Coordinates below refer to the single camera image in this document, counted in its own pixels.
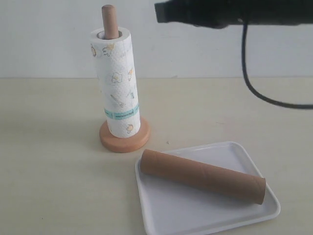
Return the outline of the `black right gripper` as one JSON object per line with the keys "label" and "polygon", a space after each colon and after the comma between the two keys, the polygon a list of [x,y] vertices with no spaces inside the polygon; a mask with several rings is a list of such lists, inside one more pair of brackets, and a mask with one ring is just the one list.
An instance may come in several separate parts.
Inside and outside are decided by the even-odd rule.
{"label": "black right gripper", "polygon": [[229,25],[313,23],[311,0],[168,0],[154,4],[158,23],[183,23],[210,28]]}

